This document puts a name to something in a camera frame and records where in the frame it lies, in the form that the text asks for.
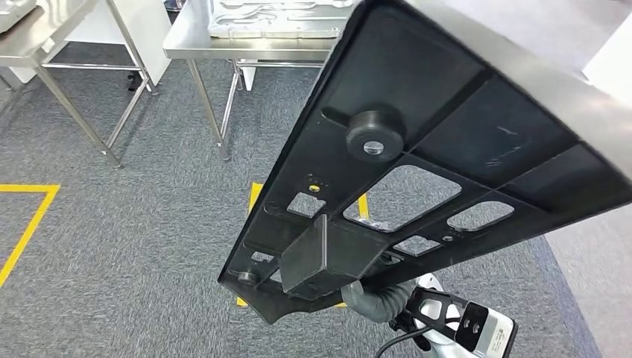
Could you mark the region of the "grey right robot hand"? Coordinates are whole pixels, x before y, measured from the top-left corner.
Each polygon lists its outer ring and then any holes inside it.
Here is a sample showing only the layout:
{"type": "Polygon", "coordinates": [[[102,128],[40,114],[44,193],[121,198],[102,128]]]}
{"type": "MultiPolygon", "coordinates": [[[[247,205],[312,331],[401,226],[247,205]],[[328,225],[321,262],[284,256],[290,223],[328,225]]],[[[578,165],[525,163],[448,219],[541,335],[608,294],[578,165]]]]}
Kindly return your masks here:
{"type": "Polygon", "coordinates": [[[388,222],[378,222],[378,221],[374,221],[372,219],[369,218],[360,218],[359,222],[362,225],[368,226],[374,230],[380,231],[380,232],[391,232],[392,231],[392,225],[388,222]]]}

